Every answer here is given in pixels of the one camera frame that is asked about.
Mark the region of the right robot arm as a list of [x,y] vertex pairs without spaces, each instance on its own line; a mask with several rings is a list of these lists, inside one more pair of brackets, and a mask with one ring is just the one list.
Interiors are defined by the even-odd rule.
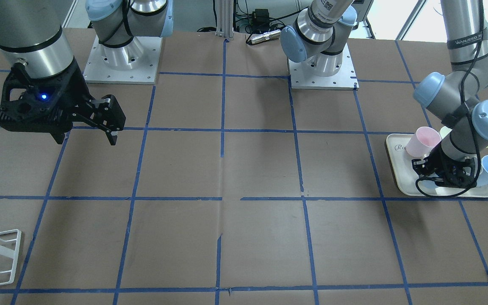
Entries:
[[173,2],[88,0],[85,9],[97,42],[83,72],[48,0],[0,0],[0,51],[11,64],[0,127],[62,144],[82,122],[116,144],[126,116],[114,95],[95,98],[87,83],[153,84],[161,40],[174,31]]

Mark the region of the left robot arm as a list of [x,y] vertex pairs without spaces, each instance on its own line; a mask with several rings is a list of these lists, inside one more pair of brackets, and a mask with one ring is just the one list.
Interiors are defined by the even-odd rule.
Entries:
[[[415,185],[469,190],[488,184],[488,99],[476,94],[488,87],[488,29],[481,0],[442,0],[450,63],[449,75],[432,72],[413,98],[450,129],[430,153],[413,154]],[[358,19],[351,0],[314,0],[281,29],[288,60],[325,67],[335,75],[351,29]]]

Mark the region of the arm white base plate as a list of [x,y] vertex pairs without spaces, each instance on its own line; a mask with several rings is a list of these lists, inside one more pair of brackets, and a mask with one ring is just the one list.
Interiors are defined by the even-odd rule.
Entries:
[[87,83],[155,85],[161,37],[134,37],[127,46],[109,48],[94,40],[83,72]]
[[301,63],[287,60],[293,89],[359,89],[347,44],[337,55],[318,54]]

